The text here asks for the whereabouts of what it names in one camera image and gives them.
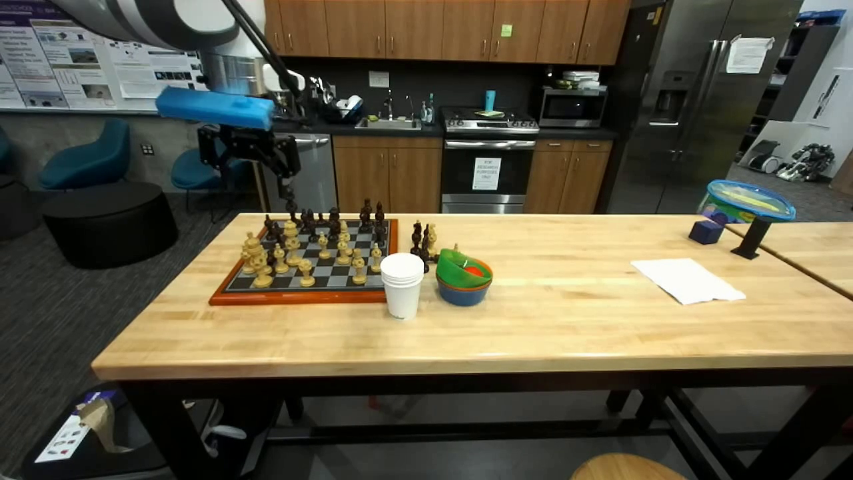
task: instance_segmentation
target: white cup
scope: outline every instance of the white cup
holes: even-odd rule
[[[381,287],[392,319],[420,316],[425,261],[413,253],[390,253],[381,260]]]

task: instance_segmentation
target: stainless steel refrigerator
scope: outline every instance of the stainless steel refrigerator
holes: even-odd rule
[[[696,212],[740,160],[801,4],[634,0],[613,69],[620,143],[600,212]]]

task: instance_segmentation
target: butcher block countertop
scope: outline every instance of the butcher block countertop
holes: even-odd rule
[[[853,221],[772,224],[764,249],[853,299]]]
[[[385,305],[209,307],[247,235],[263,231],[265,216],[241,215],[95,360],[95,375],[140,381],[853,369],[853,301],[777,257],[733,257],[733,232],[718,247],[692,244],[694,216],[394,220],[404,249],[413,221],[425,221],[437,227],[440,247],[488,261],[496,280],[486,301],[445,305],[432,269],[417,321],[392,321]],[[696,260],[748,299],[684,307],[634,260]]]

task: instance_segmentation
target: sink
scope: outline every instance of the sink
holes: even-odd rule
[[[358,124],[358,129],[368,132],[421,132],[420,121],[410,117],[365,117]]]

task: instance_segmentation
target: blue chair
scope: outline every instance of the blue chair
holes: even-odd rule
[[[177,157],[177,164],[171,165],[171,185],[177,191],[184,191],[184,208],[191,208],[191,196],[193,192],[219,192],[225,196],[227,187],[241,187],[251,179],[251,164],[249,160],[233,160],[227,165],[227,179],[211,168],[209,164],[203,164],[199,149],[188,149]]]
[[[113,185],[131,165],[131,125],[108,121],[104,132],[92,144],[77,144],[56,153],[40,173],[47,191],[83,191]]]

